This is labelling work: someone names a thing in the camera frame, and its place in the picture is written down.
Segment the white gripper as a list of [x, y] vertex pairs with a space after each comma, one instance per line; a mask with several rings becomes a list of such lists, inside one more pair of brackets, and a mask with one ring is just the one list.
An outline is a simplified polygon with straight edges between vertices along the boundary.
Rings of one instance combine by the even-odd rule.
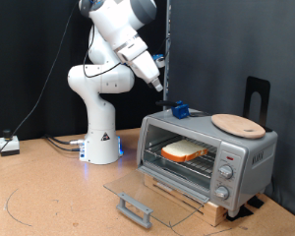
[[130, 67], [137, 77], [147, 83], [149, 88], [156, 89], [157, 91], [163, 90], [163, 86], [158, 78], [158, 68], [147, 51], [132, 60]]

